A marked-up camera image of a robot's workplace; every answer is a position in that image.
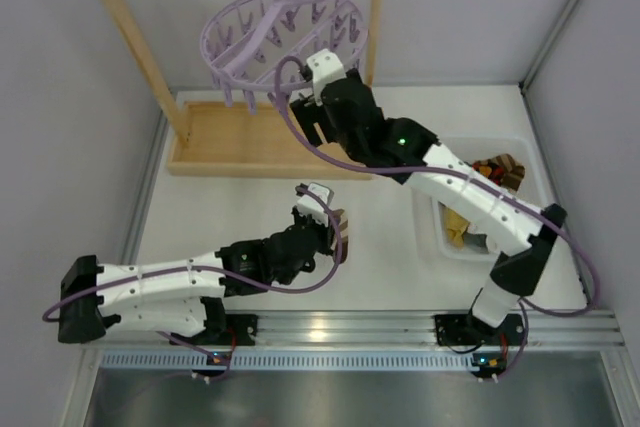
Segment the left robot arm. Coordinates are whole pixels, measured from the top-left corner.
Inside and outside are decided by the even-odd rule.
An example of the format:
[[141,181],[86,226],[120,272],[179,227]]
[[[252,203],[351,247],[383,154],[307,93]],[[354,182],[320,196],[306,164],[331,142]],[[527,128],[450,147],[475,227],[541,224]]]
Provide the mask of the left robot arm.
[[342,261],[344,210],[295,207],[292,215],[292,225],[266,238],[181,261],[115,265],[81,256],[60,283],[58,304],[44,318],[56,324],[62,344],[87,344],[120,332],[158,332],[191,345],[217,343],[233,328],[225,299],[295,294],[293,281],[315,270],[317,256]]

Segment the purple round clip hanger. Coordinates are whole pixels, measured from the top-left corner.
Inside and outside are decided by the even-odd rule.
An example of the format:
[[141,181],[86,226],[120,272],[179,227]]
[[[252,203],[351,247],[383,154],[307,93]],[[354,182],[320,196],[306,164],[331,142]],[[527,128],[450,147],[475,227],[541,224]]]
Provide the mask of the purple round clip hanger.
[[305,61],[328,50],[358,68],[367,40],[368,26],[352,0],[236,0],[207,21],[199,47],[224,105],[240,93],[254,114],[256,96],[273,95],[284,57]]

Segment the brown striped sock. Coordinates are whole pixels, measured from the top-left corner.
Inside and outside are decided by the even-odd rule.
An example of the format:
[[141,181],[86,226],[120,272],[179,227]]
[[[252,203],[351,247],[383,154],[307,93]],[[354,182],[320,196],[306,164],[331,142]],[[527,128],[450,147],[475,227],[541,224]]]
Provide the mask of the brown striped sock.
[[344,264],[349,253],[349,220],[347,211],[339,208],[332,211],[333,217],[338,222],[340,237],[335,232],[332,233],[331,249],[334,255],[337,254],[338,248],[341,248],[339,263]]
[[526,168],[510,154],[500,154],[489,160],[490,179],[502,188],[517,192],[524,180]]

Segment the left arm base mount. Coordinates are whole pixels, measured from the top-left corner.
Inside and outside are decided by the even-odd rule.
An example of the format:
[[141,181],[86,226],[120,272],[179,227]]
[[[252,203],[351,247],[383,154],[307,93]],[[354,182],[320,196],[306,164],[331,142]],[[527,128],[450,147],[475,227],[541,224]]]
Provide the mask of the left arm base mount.
[[258,316],[255,314],[230,314],[226,327],[221,331],[204,330],[193,337],[176,333],[165,334],[171,345],[185,347],[204,356],[205,369],[192,369],[193,378],[205,383],[229,376],[237,347],[253,347],[254,335],[258,331]]

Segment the argyle sock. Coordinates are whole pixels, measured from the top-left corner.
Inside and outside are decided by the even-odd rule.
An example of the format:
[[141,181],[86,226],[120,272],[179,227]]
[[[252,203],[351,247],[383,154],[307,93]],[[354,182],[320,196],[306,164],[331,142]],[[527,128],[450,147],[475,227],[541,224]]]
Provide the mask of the argyle sock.
[[493,161],[476,161],[472,164],[473,169],[486,177],[494,184],[501,186],[505,175],[505,170],[499,164]]

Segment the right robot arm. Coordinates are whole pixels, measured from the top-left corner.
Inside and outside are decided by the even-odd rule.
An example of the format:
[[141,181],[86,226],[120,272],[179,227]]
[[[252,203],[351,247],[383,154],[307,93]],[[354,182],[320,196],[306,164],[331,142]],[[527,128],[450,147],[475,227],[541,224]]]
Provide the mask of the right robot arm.
[[567,213],[520,201],[459,159],[436,134],[409,118],[387,118],[356,70],[323,76],[300,70],[312,92],[290,103],[304,136],[316,152],[336,143],[343,162],[332,165],[388,177],[451,208],[493,240],[499,254],[469,311],[469,325],[493,332],[517,302],[532,295],[541,279]]

